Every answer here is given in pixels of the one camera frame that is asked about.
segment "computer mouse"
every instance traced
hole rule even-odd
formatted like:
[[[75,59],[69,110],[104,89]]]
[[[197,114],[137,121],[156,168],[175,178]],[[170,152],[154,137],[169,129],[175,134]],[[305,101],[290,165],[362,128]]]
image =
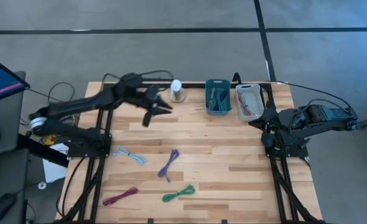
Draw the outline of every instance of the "computer mouse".
[[[4,218],[5,214],[15,203],[14,194],[4,194],[0,197],[0,220]]]

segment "blue cable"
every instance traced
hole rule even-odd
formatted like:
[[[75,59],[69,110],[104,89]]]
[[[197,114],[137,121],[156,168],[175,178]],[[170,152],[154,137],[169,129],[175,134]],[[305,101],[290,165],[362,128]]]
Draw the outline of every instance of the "blue cable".
[[[132,154],[132,153],[128,152],[127,149],[122,147],[122,146],[118,146],[117,147],[117,152],[113,153],[114,156],[118,155],[118,154],[127,155],[127,156],[133,158],[140,165],[144,165],[146,163],[145,157],[137,155],[137,154]]]

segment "wooden tabletop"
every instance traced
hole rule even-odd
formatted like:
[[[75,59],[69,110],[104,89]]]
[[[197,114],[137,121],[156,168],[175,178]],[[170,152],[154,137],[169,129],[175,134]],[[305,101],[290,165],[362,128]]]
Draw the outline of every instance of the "wooden tabletop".
[[[100,82],[90,82],[86,96],[96,94],[100,88]],[[272,90],[278,110],[294,107],[288,85],[273,83]],[[148,128],[141,124],[144,110],[123,104],[114,111],[111,151],[124,146],[130,153],[144,156],[147,163],[139,165],[124,155],[107,158],[96,222],[146,223],[153,218],[155,223],[220,223],[222,219],[228,223],[279,223],[271,166],[260,141],[261,131],[238,119],[235,90],[231,89],[232,110],[226,116],[207,114],[203,89],[185,91],[183,103],[170,102],[169,91],[163,92],[163,99],[174,107],[173,113],[156,116]],[[79,126],[94,127],[97,113],[83,113]],[[180,156],[169,168],[168,183],[157,173],[173,149],[178,149]],[[63,192],[78,161],[69,163]],[[313,216],[322,218],[309,167],[298,158],[287,161],[294,192]],[[73,178],[66,210],[82,193],[87,164],[88,159]],[[195,187],[195,194],[162,201],[163,195],[176,193],[189,184]],[[105,198],[130,187],[137,187],[139,192],[111,206],[102,205]],[[284,200],[290,218],[286,194]],[[92,195],[86,218],[90,216],[91,201]]]

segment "wire in bin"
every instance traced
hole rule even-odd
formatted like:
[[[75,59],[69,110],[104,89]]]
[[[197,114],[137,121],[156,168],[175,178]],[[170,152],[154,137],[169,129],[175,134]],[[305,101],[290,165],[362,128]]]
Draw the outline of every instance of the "wire in bin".
[[[208,109],[212,111],[223,111],[222,102],[226,98],[226,91],[219,88],[211,88],[211,98],[208,102]]]
[[[240,102],[240,106],[244,110],[244,113],[246,114],[246,116],[254,116],[254,113],[251,111],[251,109],[248,106],[248,100],[247,100],[246,95],[239,91],[238,99]]]

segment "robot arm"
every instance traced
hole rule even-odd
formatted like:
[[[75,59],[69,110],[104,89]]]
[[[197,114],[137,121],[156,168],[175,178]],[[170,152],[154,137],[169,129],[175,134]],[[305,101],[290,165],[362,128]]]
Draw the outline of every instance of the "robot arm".
[[[172,107],[158,95],[158,85],[152,85],[147,90],[140,91],[139,88],[145,80],[141,75],[129,73],[121,77],[120,82],[112,88],[102,90],[95,96],[41,108],[29,115],[33,133],[38,136],[59,134],[82,139],[92,148],[101,148],[108,138],[105,134],[101,134],[95,128],[82,129],[63,124],[59,119],[91,110],[114,110],[124,102],[147,110],[142,125],[148,127],[153,116],[171,113]]]
[[[327,108],[323,105],[307,105],[298,109],[276,111],[274,103],[267,103],[262,116],[249,125],[263,130],[261,141],[266,147],[283,149],[278,155],[307,157],[303,149],[304,139],[326,131],[352,131],[358,117],[352,108]]]

